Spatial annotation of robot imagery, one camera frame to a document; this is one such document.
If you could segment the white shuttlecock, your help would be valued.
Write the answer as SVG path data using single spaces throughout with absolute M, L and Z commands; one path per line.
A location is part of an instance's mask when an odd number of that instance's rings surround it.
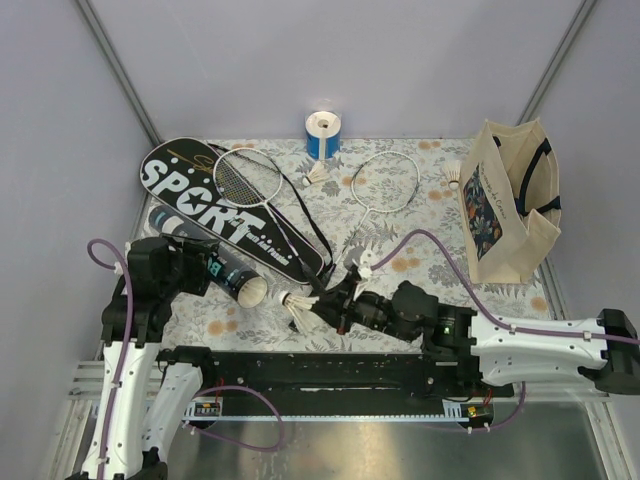
M 462 162 L 460 160 L 449 160 L 442 165 L 442 173 L 445 176 L 449 189 L 452 191 L 459 188 L 461 165 Z
M 321 183 L 329 179 L 329 174 L 322 163 L 315 164 L 312 169 L 304 176 L 303 184 L 310 186 L 315 183 Z
M 304 335 L 311 334 L 322 325 L 322 320 L 312 311 L 316 300 L 316 297 L 302 297 L 290 292 L 279 295 L 279 302 L 292 315 L 296 330 Z

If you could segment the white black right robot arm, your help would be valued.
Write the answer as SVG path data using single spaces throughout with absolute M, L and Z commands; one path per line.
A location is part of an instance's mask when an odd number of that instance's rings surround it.
M 409 281 L 386 298 L 361 289 L 357 272 L 319 295 L 310 310 L 340 334 L 359 324 L 407 342 L 420 340 L 431 362 L 454 365 L 456 386 L 469 396 L 488 386 L 579 379 L 604 393 L 639 392 L 639 339 L 620 310 L 568 321 L 490 317 L 442 303 Z

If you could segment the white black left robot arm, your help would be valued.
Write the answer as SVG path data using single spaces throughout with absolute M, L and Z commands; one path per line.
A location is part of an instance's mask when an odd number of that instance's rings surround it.
M 212 240 L 163 234 L 135 240 L 126 252 L 91 240 L 113 254 L 101 267 L 118 283 L 102 313 L 104 373 L 97 423 L 77 479 L 165 479 L 167 458 L 194 395 L 216 386 L 206 347 L 161 347 L 172 302 L 181 293 L 204 295 L 212 277 Z

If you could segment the black shuttlecock tube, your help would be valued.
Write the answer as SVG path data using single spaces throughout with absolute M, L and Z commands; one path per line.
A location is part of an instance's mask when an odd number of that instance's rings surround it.
M 242 308 L 256 307 L 264 300 L 268 290 L 266 280 L 194 222 L 164 205 L 151 210 L 148 222 L 159 234 L 184 237 L 206 248 L 205 259 L 211 281 Z

